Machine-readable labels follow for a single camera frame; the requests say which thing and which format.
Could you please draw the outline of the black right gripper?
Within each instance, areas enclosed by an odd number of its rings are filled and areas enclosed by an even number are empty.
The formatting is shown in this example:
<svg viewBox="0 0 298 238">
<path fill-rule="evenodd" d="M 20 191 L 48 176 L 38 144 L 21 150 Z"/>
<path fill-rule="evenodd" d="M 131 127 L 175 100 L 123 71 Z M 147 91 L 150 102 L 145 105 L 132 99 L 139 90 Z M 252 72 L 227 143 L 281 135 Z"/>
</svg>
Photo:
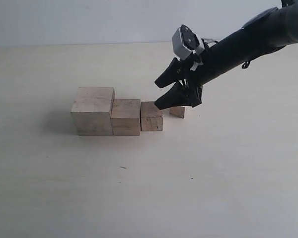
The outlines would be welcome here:
<svg viewBox="0 0 298 238">
<path fill-rule="evenodd" d="M 155 80 L 158 88 L 175 84 L 154 105 L 164 110 L 202 104 L 202 85 L 237 66 L 246 69 L 253 60 L 292 44 L 292 23 L 287 14 L 267 14 L 252 18 L 212 46 L 200 38 L 205 48 L 200 54 L 192 53 L 185 60 L 174 57 Z"/>
</svg>

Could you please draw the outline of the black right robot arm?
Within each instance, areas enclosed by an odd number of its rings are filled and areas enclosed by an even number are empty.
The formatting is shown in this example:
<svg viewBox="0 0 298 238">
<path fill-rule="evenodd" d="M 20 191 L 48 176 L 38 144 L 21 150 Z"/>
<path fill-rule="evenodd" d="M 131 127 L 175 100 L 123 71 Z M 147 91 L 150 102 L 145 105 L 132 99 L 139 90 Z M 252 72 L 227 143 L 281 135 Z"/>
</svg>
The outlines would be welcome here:
<svg viewBox="0 0 298 238">
<path fill-rule="evenodd" d="M 221 40 L 202 38 L 182 24 L 172 36 L 176 55 L 155 80 L 159 88 L 172 87 L 155 100 L 160 109 L 196 107 L 202 103 L 205 84 L 253 60 L 298 44 L 298 0 L 284 0 Z"/>
</svg>

